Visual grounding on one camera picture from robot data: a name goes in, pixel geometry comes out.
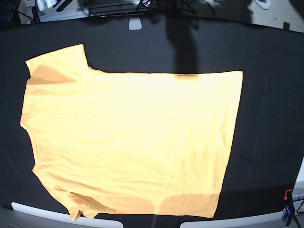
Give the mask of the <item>yellow t-shirt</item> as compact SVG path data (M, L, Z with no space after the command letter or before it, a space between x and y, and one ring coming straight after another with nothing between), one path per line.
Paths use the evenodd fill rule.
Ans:
M81 215L215 215L230 157L241 71L107 73L82 44L26 61L20 125L32 169Z

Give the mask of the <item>black table cloth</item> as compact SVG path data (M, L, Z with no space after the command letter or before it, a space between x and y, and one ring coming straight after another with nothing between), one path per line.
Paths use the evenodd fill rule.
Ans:
M215 219L281 211L304 156L304 36L212 19L86 18L0 31L0 204L66 213L32 172L20 115L26 61L83 44L89 66L106 72L216 73L240 70L239 111Z

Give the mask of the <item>white front bar right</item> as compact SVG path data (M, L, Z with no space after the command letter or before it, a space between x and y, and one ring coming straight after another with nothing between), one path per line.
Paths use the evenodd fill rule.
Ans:
M280 220L285 211L243 218L184 222L180 228L238 228Z

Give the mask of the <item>grey monitor stand foot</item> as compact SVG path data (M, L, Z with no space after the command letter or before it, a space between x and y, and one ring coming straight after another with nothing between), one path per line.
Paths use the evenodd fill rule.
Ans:
M142 29L141 19L139 17L130 17L128 29L132 31L141 30Z

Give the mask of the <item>white bar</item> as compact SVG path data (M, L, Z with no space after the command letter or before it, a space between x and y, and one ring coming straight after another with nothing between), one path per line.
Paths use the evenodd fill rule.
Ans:
M280 220L285 211L243 218L184 222L180 228L238 228Z
M58 222L64 222L69 224L88 226L92 228L123 228L123 224L120 221L116 220L107 220L107 219L90 219L86 217L80 217L76 221L72 221L70 215L53 212L44 209L38 209L35 207L26 206L23 204L19 204L16 202L11 203L12 208L21 213L25 213L28 215L50 219Z

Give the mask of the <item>black box device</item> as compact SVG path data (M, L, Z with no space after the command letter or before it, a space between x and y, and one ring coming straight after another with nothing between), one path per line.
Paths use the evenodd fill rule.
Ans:
M58 0L53 8L57 12L62 12L73 0Z

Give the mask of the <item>white front bar left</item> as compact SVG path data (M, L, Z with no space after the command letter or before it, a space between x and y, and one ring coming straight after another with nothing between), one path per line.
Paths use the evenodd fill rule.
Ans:
M107 219L90 219L86 217L80 217L76 221L72 221L70 215L53 212L44 209L38 209L35 207L26 206L23 204L19 204L16 202L11 203L12 208L21 213L25 213L28 215L50 219L58 222L64 222L69 224L88 226L92 228L123 228L123 224L120 221L116 220L107 220Z

